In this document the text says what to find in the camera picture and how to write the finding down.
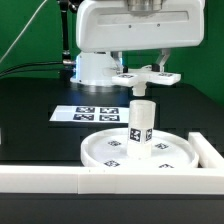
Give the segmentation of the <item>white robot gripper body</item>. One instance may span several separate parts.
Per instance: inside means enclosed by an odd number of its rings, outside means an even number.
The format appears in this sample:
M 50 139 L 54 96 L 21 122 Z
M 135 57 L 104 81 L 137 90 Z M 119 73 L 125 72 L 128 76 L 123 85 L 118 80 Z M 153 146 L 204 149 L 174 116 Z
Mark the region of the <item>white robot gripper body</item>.
M 83 52 L 197 46 L 204 37 L 205 0 L 84 0 L 76 43 Z

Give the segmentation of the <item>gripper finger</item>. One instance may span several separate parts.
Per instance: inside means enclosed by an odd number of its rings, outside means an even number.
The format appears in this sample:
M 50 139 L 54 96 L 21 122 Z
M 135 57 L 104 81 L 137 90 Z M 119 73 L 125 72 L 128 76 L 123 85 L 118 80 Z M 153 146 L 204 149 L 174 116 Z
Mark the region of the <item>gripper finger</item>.
M 118 73 L 127 73 L 128 67 L 123 64 L 123 58 L 122 53 L 119 51 L 113 51 L 111 52 L 111 57 L 113 58 L 115 64 L 116 64 L 116 71 Z
M 171 50 L 168 48 L 161 49 L 156 62 L 152 64 L 152 70 L 155 72 L 163 72 L 164 65 L 167 62 L 167 60 L 169 59 L 170 53 L 171 53 Z

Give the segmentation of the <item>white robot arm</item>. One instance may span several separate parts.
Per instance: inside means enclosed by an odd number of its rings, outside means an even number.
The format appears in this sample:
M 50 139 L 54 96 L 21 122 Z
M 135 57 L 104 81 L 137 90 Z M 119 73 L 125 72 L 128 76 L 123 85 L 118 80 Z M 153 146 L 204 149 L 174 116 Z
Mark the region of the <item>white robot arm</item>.
M 197 46 L 204 36 L 205 0 L 84 0 L 77 11 L 72 80 L 86 86 L 171 85 L 178 74 L 164 71 L 170 50 Z M 122 53 L 156 49 L 158 59 L 126 70 Z

